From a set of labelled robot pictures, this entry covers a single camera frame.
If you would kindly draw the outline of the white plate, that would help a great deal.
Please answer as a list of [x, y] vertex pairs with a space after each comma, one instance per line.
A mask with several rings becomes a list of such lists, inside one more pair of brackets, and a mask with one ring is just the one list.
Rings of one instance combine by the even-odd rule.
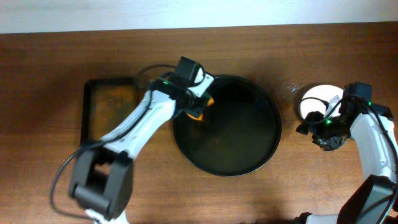
[[317, 85], [305, 92], [304, 101], [298, 106], [298, 113], [306, 118], [310, 112], [325, 114], [328, 102], [336, 95], [343, 97], [343, 89], [334, 85]]

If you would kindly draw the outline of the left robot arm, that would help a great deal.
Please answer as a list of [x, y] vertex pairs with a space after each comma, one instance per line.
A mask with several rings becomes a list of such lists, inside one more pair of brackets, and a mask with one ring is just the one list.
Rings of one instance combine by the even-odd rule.
[[198, 119], [213, 103], [207, 89], [214, 76], [198, 62], [181, 57], [175, 70], [147, 87], [137, 107], [97, 142], [77, 150], [69, 196], [94, 223], [127, 223], [134, 161], [153, 134], [182, 113]]

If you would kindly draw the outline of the orange green sponge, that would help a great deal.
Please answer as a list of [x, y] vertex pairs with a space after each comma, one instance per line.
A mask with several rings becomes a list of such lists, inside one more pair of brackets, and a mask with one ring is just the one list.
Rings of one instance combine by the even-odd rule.
[[204, 105], [202, 105], [202, 107], [190, 110], [186, 112], [186, 115], [195, 121], [203, 121], [203, 113], [205, 112], [207, 107], [211, 106], [214, 103], [214, 99], [210, 97], [209, 100]]

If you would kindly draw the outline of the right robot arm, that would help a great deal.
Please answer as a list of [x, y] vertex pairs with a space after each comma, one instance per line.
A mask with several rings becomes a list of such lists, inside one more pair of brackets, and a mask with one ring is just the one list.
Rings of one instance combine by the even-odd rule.
[[394, 118], [387, 106], [372, 102], [372, 87], [355, 82], [344, 88], [315, 85], [297, 103], [301, 124], [312, 142], [334, 151], [355, 141], [364, 182], [337, 214], [302, 213], [295, 223], [397, 223], [397, 142]]

